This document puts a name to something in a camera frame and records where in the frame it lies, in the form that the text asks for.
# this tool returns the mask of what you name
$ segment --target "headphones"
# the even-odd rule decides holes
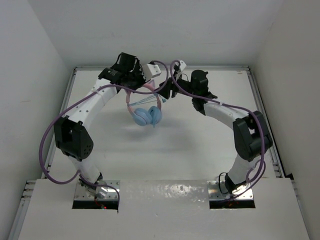
[[[152,92],[155,91],[155,88],[149,83],[145,83],[143,87],[149,89]],[[161,101],[159,95],[156,93],[154,94],[154,96],[156,97],[156,106],[150,107],[148,111],[140,107],[136,110],[133,110],[133,108],[130,106],[130,95],[131,91],[127,91],[125,102],[134,122],[139,126],[152,124],[153,127],[155,127],[155,125],[158,124],[162,119]]]

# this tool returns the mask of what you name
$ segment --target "white table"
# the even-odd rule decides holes
[[[185,73],[190,76],[192,70]],[[245,70],[208,71],[213,94],[226,103],[257,109]],[[87,94],[100,72],[76,72],[68,105]],[[164,79],[163,73],[156,83]],[[135,99],[141,96],[134,94]],[[196,112],[189,97],[178,95],[162,108],[163,119],[155,128],[137,126],[121,91],[89,129],[92,155],[104,179],[121,180],[119,214],[72,209],[76,181],[61,186],[41,179],[19,239],[308,239],[291,182],[276,178],[270,151],[263,179],[253,189],[256,208],[210,210],[206,180],[231,168],[236,156],[233,132]],[[74,172],[59,149],[52,152],[53,177],[64,181]]]

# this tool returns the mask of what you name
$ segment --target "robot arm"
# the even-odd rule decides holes
[[[81,176],[89,183],[95,184],[102,179],[102,174],[90,156],[94,142],[88,129],[106,103],[120,91],[116,86],[104,89],[100,89],[100,87],[117,84],[136,90],[160,74],[161,70],[158,65],[141,66],[137,57],[121,53],[112,67],[105,68],[100,73],[93,88],[87,94],[87,96],[95,95],[76,106],[70,115],[61,117],[54,124],[57,148],[68,156]]]
[[[164,98],[174,98],[177,93],[184,95],[196,95],[205,97],[207,99],[215,99],[217,103],[208,102],[200,98],[192,98],[193,107],[201,114],[217,119],[233,130],[234,144],[237,151],[234,164],[230,171],[225,176],[225,187],[231,194],[233,190],[246,183],[248,172],[253,168],[261,155],[261,138],[258,126],[253,117],[247,112],[237,110],[231,107],[224,106],[218,97],[213,95],[208,88],[208,72],[202,70],[194,70],[191,74],[191,81],[186,81],[181,78],[181,73],[185,68],[185,63],[176,64],[174,67],[174,79],[177,84],[184,90],[181,91],[173,83],[171,79],[166,83],[166,86],[159,91],[159,94]],[[265,151],[267,151],[273,144],[271,135],[269,133],[266,121],[261,112],[255,111],[255,116],[263,132]]]
[[[232,168],[229,170],[229,172],[225,176],[225,187],[229,193],[232,193],[233,190],[237,189],[240,185],[243,185],[246,183],[247,174],[255,166],[256,162],[260,159],[259,149],[261,149],[261,145],[259,145],[260,148],[254,149],[255,153],[252,151],[250,152],[250,150],[248,152],[247,149],[241,148],[243,145],[248,145],[248,148],[250,149],[250,145],[253,143],[253,138],[252,138],[251,139],[252,141],[241,144],[240,143],[241,140],[239,140],[239,137],[240,138],[242,137],[236,136],[236,134],[237,135],[239,134],[243,135],[243,133],[246,135],[250,134],[249,127],[247,126],[244,126],[243,128],[244,132],[240,133],[239,131],[237,131],[239,129],[239,125],[240,126],[246,125],[245,119],[249,119],[250,117],[247,112],[226,107],[213,102],[205,103],[203,105],[203,109],[204,109],[204,115],[218,120],[219,122],[225,124],[226,126],[228,126],[233,130],[234,141],[235,141],[236,150],[238,154],[235,157]],[[255,112],[255,114],[259,115],[259,118],[260,118],[259,121],[260,123],[263,123],[264,119],[262,114],[259,113],[258,111]]]

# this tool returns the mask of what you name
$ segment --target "purple cable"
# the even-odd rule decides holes
[[[108,85],[104,85],[104,86],[101,86],[99,87],[96,91],[99,92],[100,90],[102,89],[105,89],[105,88],[110,88],[110,87],[117,87],[117,88],[120,88],[120,89],[124,89],[124,90],[127,90],[127,91],[131,91],[133,93],[136,93],[136,94],[143,94],[143,95],[148,95],[148,94],[155,94],[159,91],[161,91],[161,89],[163,89],[169,79],[169,70],[168,70],[168,67],[166,66],[166,64],[164,64],[162,61],[153,61],[154,63],[159,63],[161,65],[164,66],[165,70],[166,70],[166,78],[165,78],[165,81],[164,81],[164,84],[159,87],[157,90],[155,91],[148,91],[148,92],[144,92],[144,91],[136,91],[136,90],[132,90],[128,87],[125,87],[125,86],[120,86],[120,85],[116,85],[116,84],[108,84]],[[91,98],[92,96],[94,96],[95,94],[97,94],[97,92],[93,92],[91,94],[89,94],[88,96],[84,97],[83,99],[79,100],[78,102],[76,102],[75,104],[71,105],[70,107],[68,107],[66,110],[62,111],[50,124],[49,126],[47,127],[47,129],[45,130],[43,136],[42,136],[42,139],[41,139],[41,142],[40,142],[40,146],[39,146],[39,163],[40,163],[40,167],[44,173],[44,175],[53,183],[55,184],[59,184],[59,185],[63,185],[63,184],[68,184],[70,182],[72,182],[76,177],[77,175],[80,173],[79,171],[77,171],[75,173],[75,175],[67,180],[67,181],[58,181],[58,180],[55,180],[53,177],[50,176],[50,174],[48,173],[48,171],[46,170],[46,166],[45,166],[45,161],[43,159],[43,148],[44,148],[44,144],[45,144],[45,141],[46,141],[46,138],[51,130],[51,128],[54,126],[54,124],[58,121],[58,119],[60,117],[62,117],[64,114],[66,114],[67,112],[69,112],[71,109],[73,109],[74,107],[76,107],[77,105],[83,103],[84,101],[88,100],[89,98]]]
[[[184,93],[185,95],[187,95],[187,96],[189,96],[189,97],[192,97],[192,98],[203,99],[203,100],[206,100],[206,101],[209,101],[209,102],[213,102],[213,103],[216,103],[216,104],[220,104],[220,102],[217,101],[217,100],[214,100],[214,99],[210,99],[210,98],[207,98],[207,97],[198,96],[198,95],[194,95],[194,94],[188,93],[188,92],[185,91],[182,87],[180,87],[179,84],[177,83],[177,81],[176,81],[176,79],[175,79],[175,77],[174,77],[174,73],[173,73],[173,68],[174,68],[174,64],[175,64],[175,63],[180,64],[180,61],[174,60],[174,61],[170,64],[170,75],[171,75],[171,78],[172,78],[173,83],[176,85],[176,87],[177,87],[182,93]],[[265,140],[264,140],[264,133],[263,133],[261,124],[260,124],[257,116],[256,116],[252,111],[250,111],[249,109],[247,109],[247,108],[245,108],[245,107],[230,105],[230,104],[226,104],[226,103],[222,103],[222,105],[225,106],[225,107],[228,107],[228,108],[240,109],[240,110],[244,110],[244,111],[248,112],[248,113],[253,117],[254,121],[255,121],[256,124],[257,124],[258,130],[259,130],[259,134],[260,134],[260,137],[261,137],[261,159],[260,159],[260,165],[259,165],[259,168],[258,168],[257,173],[255,174],[255,176],[254,176],[252,179],[249,179],[249,174],[250,174],[251,171],[248,172],[248,174],[246,175],[246,178],[245,178],[247,183],[252,183],[253,181],[255,181],[255,180],[258,178],[259,173],[262,171],[263,163],[265,162]]]

